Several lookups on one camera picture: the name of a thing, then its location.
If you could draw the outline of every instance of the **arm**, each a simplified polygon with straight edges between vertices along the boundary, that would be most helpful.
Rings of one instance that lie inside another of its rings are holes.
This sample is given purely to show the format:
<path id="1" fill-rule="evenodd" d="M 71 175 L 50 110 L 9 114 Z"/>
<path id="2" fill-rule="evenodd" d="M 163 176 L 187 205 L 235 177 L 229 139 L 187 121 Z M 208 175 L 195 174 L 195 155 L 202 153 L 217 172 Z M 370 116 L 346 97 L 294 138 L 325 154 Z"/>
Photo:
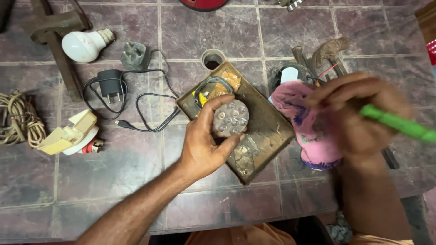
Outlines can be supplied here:
<path id="1" fill-rule="evenodd" d="M 367 73 L 329 81 L 307 97 L 309 106 L 326 107 L 333 116 L 334 136 L 344 156 L 338 167 L 343 211 L 351 228 L 366 235 L 409 240 L 411 229 L 380 153 L 396 132 L 358 113 L 368 103 L 404 118 L 413 115 L 410 105 L 395 87 Z"/>
<path id="2" fill-rule="evenodd" d="M 221 95 L 205 103 L 198 119 L 186 127 L 180 159 L 105 213 L 76 244 L 138 244 L 168 203 L 223 165 L 244 137 L 234 135 L 217 146 L 211 136 L 215 110 L 233 99 L 234 95 Z"/>

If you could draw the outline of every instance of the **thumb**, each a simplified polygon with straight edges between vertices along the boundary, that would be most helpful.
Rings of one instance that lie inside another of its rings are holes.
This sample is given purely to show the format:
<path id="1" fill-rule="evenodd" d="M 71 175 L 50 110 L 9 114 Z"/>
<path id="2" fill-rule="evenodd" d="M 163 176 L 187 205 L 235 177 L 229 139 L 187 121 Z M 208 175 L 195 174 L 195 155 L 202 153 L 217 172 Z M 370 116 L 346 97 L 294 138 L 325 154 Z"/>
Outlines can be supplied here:
<path id="1" fill-rule="evenodd" d="M 233 149 L 245 138 L 245 134 L 239 133 L 228 137 L 223 143 L 215 150 L 215 154 L 222 157 L 224 161 L 227 160 Z"/>

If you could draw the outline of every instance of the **red object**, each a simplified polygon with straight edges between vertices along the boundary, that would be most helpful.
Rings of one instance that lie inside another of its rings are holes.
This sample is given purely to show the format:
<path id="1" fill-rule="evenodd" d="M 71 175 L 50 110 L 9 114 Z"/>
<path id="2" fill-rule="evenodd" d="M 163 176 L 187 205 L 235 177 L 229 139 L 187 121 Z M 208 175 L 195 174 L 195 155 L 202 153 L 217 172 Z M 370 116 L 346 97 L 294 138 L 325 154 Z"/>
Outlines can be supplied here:
<path id="1" fill-rule="evenodd" d="M 190 9 L 209 12 L 222 7 L 228 0 L 179 0 Z"/>
<path id="2" fill-rule="evenodd" d="M 436 40 L 427 43 L 427 51 L 429 52 L 432 65 L 436 65 Z"/>
<path id="3" fill-rule="evenodd" d="M 86 154 L 92 152 L 92 146 L 94 145 L 94 142 L 95 142 L 95 138 L 92 139 L 85 147 L 82 148 L 82 153 Z"/>

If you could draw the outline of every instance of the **hand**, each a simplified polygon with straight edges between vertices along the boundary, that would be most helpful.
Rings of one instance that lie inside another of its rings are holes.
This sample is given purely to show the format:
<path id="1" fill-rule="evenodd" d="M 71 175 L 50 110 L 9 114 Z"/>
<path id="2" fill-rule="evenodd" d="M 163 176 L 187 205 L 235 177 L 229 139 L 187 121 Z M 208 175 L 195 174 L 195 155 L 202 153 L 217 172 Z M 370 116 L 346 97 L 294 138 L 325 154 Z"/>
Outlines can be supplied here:
<path id="1" fill-rule="evenodd" d="M 182 154 L 177 164 L 192 183 L 221 167 L 233 149 L 244 138 L 240 133 L 228 137 L 217 146 L 212 137 L 215 110 L 235 99 L 234 95 L 220 95 L 206 102 L 197 119 L 186 126 Z"/>
<path id="2" fill-rule="evenodd" d="M 358 72 L 327 82 L 306 97 L 308 106 L 332 112 L 332 127 L 339 151 L 345 158 L 365 159 L 379 153 L 397 133 L 394 129 L 359 114 L 362 106 L 375 107 L 411 119 L 413 110 L 391 84 Z"/>

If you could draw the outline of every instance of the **green screwdriver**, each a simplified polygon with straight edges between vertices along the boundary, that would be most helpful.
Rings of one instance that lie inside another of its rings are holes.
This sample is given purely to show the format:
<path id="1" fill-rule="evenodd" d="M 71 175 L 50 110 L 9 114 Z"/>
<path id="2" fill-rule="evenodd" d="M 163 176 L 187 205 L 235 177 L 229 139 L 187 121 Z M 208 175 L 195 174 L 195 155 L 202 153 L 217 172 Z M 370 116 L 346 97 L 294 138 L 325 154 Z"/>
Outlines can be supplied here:
<path id="1" fill-rule="evenodd" d="M 436 131 L 427 129 L 424 126 L 391 113 L 377 109 L 373 104 L 361 108 L 360 114 L 372 118 L 380 123 L 388 125 L 403 134 L 425 142 L 436 142 Z"/>

